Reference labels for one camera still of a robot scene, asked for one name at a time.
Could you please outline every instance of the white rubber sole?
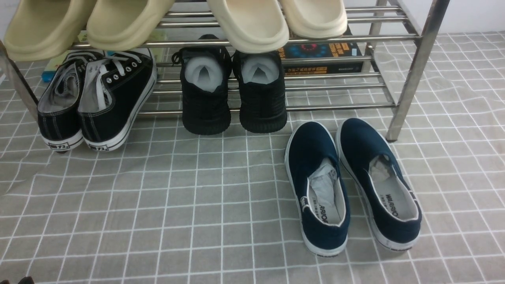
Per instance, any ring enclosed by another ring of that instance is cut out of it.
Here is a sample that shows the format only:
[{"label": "white rubber sole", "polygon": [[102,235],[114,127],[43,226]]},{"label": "white rubber sole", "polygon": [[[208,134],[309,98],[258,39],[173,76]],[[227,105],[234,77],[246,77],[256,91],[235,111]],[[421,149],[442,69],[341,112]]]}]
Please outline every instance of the white rubber sole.
[{"label": "white rubber sole", "polygon": [[149,79],[149,82],[147,83],[147,85],[150,87],[146,88],[144,90],[144,92],[142,92],[139,100],[135,104],[135,107],[133,108],[132,112],[130,113],[130,116],[128,117],[128,121],[126,122],[125,126],[123,126],[123,129],[121,129],[121,131],[119,131],[119,133],[115,137],[113,137],[110,140],[100,142],[100,143],[92,142],[92,141],[89,141],[86,138],[84,138],[84,140],[86,141],[86,144],[88,145],[88,147],[90,149],[97,151],[97,152],[109,152],[109,151],[113,151],[113,150],[121,147],[126,142],[126,139],[128,138],[128,135],[130,134],[131,127],[133,126],[133,121],[137,117],[138,112],[140,111],[140,108],[142,107],[142,105],[145,103],[147,98],[149,98],[149,95],[153,92],[153,89],[154,89],[154,86],[156,83],[157,73],[158,73],[156,70],[156,62],[155,62],[155,59],[154,59],[154,56],[153,56],[151,50],[149,50],[149,53],[150,53],[151,57],[153,58],[153,72],[151,74],[151,78]]},{"label": "white rubber sole", "polygon": [[[293,141],[294,135],[296,134],[296,132],[298,131],[298,129],[300,127],[301,127],[301,125],[293,132],[293,134],[291,135],[291,137],[289,138],[289,140],[287,142],[286,150],[284,152],[284,164],[286,165],[287,177],[289,178],[289,183],[291,184],[291,189],[293,190],[293,195],[296,198],[296,208],[298,209],[298,217],[300,219],[301,236],[304,239],[305,246],[312,253],[322,256],[322,257],[334,257],[334,256],[339,255],[341,252],[343,252],[343,250],[345,249],[345,246],[347,245],[347,240],[349,239],[349,236],[345,237],[344,243],[338,248],[335,248],[332,250],[321,249],[321,248],[316,247],[314,244],[312,244],[309,241],[309,239],[307,239],[307,236],[305,235],[305,232],[304,232],[303,224],[301,222],[301,210],[300,210],[300,205],[298,204],[299,200],[298,200],[298,196],[296,195],[296,190],[294,189],[293,177],[291,176],[291,171],[289,170],[289,148],[291,146],[291,142]],[[324,129],[326,130],[326,132],[328,132],[328,135],[330,136],[331,140],[333,141],[333,137],[331,136],[330,132],[326,129],[326,127],[324,127]]]},{"label": "white rubber sole", "polygon": [[[356,184],[356,188],[359,190],[359,192],[361,194],[361,198],[363,200],[365,200],[365,203],[367,205],[366,210],[367,210],[367,216],[368,216],[368,223],[370,224],[370,228],[372,228],[372,232],[373,232],[375,238],[377,239],[377,241],[382,246],[384,246],[385,248],[390,249],[392,251],[402,252],[402,251],[407,251],[407,250],[411,249],[412,246],[417,242],[417,240],[419,238],[419,235],[414,240],[412,240],[412,241],[410,241],[408,243],[402,244],[402,243],[397,243],[397,242],[391,241],[388,238],[386,238],[381,233],[381,231],[379,230],[379,228],[377,227],[377,224],[375,223],[375,219],[374,219],[374,214],[373,214],[373,211],[372,211],[372,206],[370,206],[370,201],[367,198],[367,194],[365,193],[365,190],[363,189],[363,187],[361,186],[360,182],[358,181],[358,179],[356,178],[356,176],[352,172],[352,170],[350,168],[350,165],[349,165],[349,162],[347,161],[347,159],[345,158],[345,155],[343,153],[342,146],[340,145],[341,132],[342,132],[342,128],[339,127],[338,131],[337,131],[337,134],[336,134],[336,137],[335,137],[335,140],[338,142],[336,144],[337,148],[338,148],[338,156],[339,156],[340,161],[341,161],[342,165],[344,166],[345,170],[354,179],[355,184]],[[389,144],[387,143],[386,139],[384,139],[384,137],[382,137],[382,136],[381,136],[381,138],[384,140],[384,142],[389,147]]]},{"label": "white rubber sole", "polygon": [[79,130],[74,136],[60,141],[53,141],[42,137],[44,143],[49,147],[49,149],[54,150],[56,152],[66,152],[76,148],[81,145],[84,141],[84,137],[82,136],[82,130]]}]

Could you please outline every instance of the shoe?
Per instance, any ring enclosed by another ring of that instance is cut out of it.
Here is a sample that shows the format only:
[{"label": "shoe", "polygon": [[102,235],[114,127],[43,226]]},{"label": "shoe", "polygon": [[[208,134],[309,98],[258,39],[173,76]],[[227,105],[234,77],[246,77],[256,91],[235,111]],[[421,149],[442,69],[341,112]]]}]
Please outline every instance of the shoe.
[{"label": "shoe", "polygon": [[144,44],[175,0],[98,0],[87,30],[91,46],[126,51]]},{"label": "shoe", "polygon": [[77,107],[84,88],[86,64],[103,58],[103,52],[70,52],[56,70],[37,105],[38,126],[49,148],[65,152],[82,143]]},{"label": "shoe", "polygon": [[421,229],[421,209],[386,140],[367,122],[349,118],[336,141],[340,160],[365,199],[377,241],[393,251],[410,249]]},{"label": "shoe", "polygon": [[289,40],[277,0],[207,0],[231,45],[244,53],[266,53]]},{"label": "shoe", "polygon": [[[200,39],[217,39],[208,34]],[[228,107],[228,77],[231,58],[225,47],[183,48],[172,56],[182,64],[182,124],[191,133],[214,135],[231,122]]]},{"label": "shoe", "polygon": [[[0,284],[9,284],[9,281],[4,280],[0,282]],[[33,279],[30,276],[27,276],[21,279],[18,284],[35,284],[35,282],[33,282]]]},{"label": "shoe", "polygon": [[280,0],[289,28],[302,37],[341,36],[347,30],[343,0]]},{"label": "shoe", "polygon": [[126,141],[156,79],[149,49],[116,52],[87,65],[78,113],[82,135],[92,150],[112,151]]},{"label": "shoe", "polygon": [[284,70],[277,51],[233,55],[240,91],[240,123],[252,133],[281,130],[287,122]]},{"label": "shoe", "polygon": [[331,134],[318,122],[302,124],[287,143],[284,163],[305,245],[319,256],[338,255],[347,244],[350,209]]},{"label": "shoe", "polygon": [[96,0],[21,0],[5,33],[4,45],[15,61],[59,56],[77,39]]}]

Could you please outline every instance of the canvas shoe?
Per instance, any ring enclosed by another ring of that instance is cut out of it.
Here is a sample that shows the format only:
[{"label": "canvas shoe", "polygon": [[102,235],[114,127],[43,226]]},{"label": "canvas shoe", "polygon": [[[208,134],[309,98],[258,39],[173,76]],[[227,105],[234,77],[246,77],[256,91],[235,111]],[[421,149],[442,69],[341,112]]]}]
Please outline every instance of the canvas shoe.
[{"label": "canvas shoe", "polygon": [[349,118],[336,141],[340,160],[367,204],[375,238],[393,251],[410,249],[419,236],[421,209],[386,140],[367,122]]},{"label": "canvas shoe", "polygon": [[156,79],[149,49],[116,52],[87,65],[78,114],[84,140],[92,150],[112,151],[126,141]]},{"label": "canvas shoe", "polygon": [[57,152],[79,146],[82,131],[77,107],[84,89],[86,64],[104,58],[103,52],[70,52],[37,105],[38,126],[44,143]]},{"label": "canvas shoe", "polygon": [[284,163],[305,245],[320,256],[338,255],[347,243],[350,209],[331,134],[318,122],[302,124],[287,143]]}]

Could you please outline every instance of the black canvas sneaker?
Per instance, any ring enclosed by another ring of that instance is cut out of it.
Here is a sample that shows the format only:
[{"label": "black canvas sneaker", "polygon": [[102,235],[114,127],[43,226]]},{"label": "black canvas sneaker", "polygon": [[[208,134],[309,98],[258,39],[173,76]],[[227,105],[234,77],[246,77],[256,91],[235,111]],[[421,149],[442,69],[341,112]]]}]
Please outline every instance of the black canvas sneaker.
[{"label": "black canvas sneaker", "polygon": [[126,141],[156,79],[149,49],[116,52],[87,65],[78,113],[84,140],[92,150],[112,151]]},{"label": "black canvas sneaker", "polygon": [[82,143],[77,107],[84,88],[86,64],[103,57],[103,52],[98,51],[71,52],[56,70],[37,106],[38,126],[49,148],[65,152]]}]

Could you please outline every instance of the shoe rack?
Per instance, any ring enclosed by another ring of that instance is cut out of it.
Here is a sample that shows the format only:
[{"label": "shoe rack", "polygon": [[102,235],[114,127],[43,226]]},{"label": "shoe rack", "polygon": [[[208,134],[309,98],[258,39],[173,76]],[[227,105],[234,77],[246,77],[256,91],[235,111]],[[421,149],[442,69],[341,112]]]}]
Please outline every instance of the shoe rack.
[{"label": "shoe rack", "polygon": [[[346,89],[381,89],[384,92],[384,101],[378,103],[357,103],[357,104],[340,104],[340,105],[321,105],[321,106],[288,106],[288,111],[322,111],[322,110],[354,110],[354,109],[379,109],[390,108],[393,111],[393,119],[386,134],[386,139],[389,142],[396,141],[403,127],[405,118],[409,111],[412,100],[416,93],[417,87],[421,80],[429,55],[435,43],[436,36],[440,29],[443,17],[447,10],[450,0],[433,0],[431,8],[426,19],[424,28],[421,29],[411,21],[412,17],[403,0],[377,0],[373,7],[347,8],[349,23],[369,23],[371,24],[370,33],[368,35],[349,35],[330,39],[303,39],[293,38],[289,43],[309,44],[309,43],[336,43],[336,42],[361,42],[366,43],[366,48],[363,55],[360,57],[342,57],[332,59],[296,59],[290,60],[290,63],[307,64],[317,61],[324,63],[348,63],[348,62],[363,62],[361,73],[344,73],[344,74],[326,74],[326,75],[299,75],[287,76],[286,80],[305,80],[304,86],[287,86],[286,91],[307,91],[309,96],[311,91],[336,91]],[[394,13],[394,16],[385,16],[385,14]],[[372,16],[355,16],[356,14],[372,14]],[[202,12],[169,12],[166,17],[159,23],[158,28],[204,28],[204,27],[219,27],[217,21],[185,21],[187,18],[209,18],[212,17],[209,11]],[[173,19],[182,19],[183,21],[173,21]],[[392,35],[382,34],[382,23],[402,23],[405,27],[405,34]],[[403,86],[403,90],[398,100],[395,100],[391,95],[388,82],[384,80],[381,70],[375,61],[375,47],[378,42],[384,41],[405,41],[412,40],[416,45],[416,52],[410,66],[407,79]],[[196,40],[196,41],[159,41],[146,42],[144,48],[182,48],[185,46],[198,45],[220,45],[231,46],[226,40]],[[75,43],[70,47],[71,50],[86,50],[92,47],[86,43]],[[171,67],[172,63],[158,63],[158,67]],[[13,83],[16,93],[19,95],[23,103],[28,108],[30,114],[37,119],[37,97],[33,94],[30,86],[19,71],[16,63],[9,59],[7,51],[0,41],[0,68],[4,71],[6,77]],[[354,79],[354,78],[377,78],[378,83],[353,83],[340,85],[310,85],[313,79]],[[231,78],[230,82],[235,82],[236,79]],[[158,79],[158,84],[161,86],[180,84],[180,80],[165,80]],[[238,89],[230,88],[230,92],[238,92]],[[153,92],[155,96],[180,96],[180,90],[173,89],[156,89]],[[238,113],[239,109],[232,109],[232,113]],[[141,111],[139,117],[152,116],[177,116],[182,114],[182,110],[159,110],[159,111]]]}]

